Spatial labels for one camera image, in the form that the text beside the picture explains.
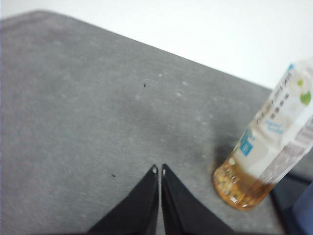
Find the bottle label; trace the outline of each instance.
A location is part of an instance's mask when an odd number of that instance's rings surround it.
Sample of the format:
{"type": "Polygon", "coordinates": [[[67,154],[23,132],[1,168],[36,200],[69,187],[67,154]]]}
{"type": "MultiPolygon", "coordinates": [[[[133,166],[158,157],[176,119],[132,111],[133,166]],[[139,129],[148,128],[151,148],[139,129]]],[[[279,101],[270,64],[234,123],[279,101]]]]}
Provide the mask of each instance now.
{"type": "Polygon", "coordinates": [[[246,173],[277,183],[312,148],[312,83],[313,61],[290,65],[233,151],[246,173]]]}

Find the black object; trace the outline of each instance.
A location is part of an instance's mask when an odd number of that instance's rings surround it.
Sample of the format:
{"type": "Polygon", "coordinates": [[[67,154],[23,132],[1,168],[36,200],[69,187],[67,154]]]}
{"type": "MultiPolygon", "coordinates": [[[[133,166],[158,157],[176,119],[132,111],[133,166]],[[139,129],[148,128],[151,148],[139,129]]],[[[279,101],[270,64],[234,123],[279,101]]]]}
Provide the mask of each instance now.
{"type": "Polygon", "coordinates": [[[154,235],[158,205],[158,171],[153,165],[129,195],[88,232],[66,235],[154,235]]]}
{"type": "MultiPolygon", "coordinates": [[[[201,204],[166,164],[162,165],[161,189],[167,235],[265,235],[234,232],[201,204]]],[[[130,194],[88,232],[67,235],[154,235],[157,212],[158,169],[153,165],[130,194]]]]}
{"type": "Polygon", "coordinates": [[[262,235],[234,232],[199,202],[166,164],[162,166],[162,210],[167,235],[262,235]]]}
{"type": "Polygon", "coordinates": [[[297,225],[291,208],[312,180],[296,173],[288,173],[271,191],[276,211],[289,235],[305,235],[297,225]]]}

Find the gray table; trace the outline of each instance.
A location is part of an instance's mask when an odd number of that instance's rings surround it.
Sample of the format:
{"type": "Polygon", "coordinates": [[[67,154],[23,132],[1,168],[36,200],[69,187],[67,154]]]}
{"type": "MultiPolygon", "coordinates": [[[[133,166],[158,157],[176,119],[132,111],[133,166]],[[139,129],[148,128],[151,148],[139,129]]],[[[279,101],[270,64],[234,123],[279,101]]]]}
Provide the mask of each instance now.
{"type": "Polygon", "coordinates": [[[233,229],[281,233],[270,197],[236,211],[211,184],[269,92],[70,17],[2,21],[2,234],[84,232],[162,163],[233,229]]]}

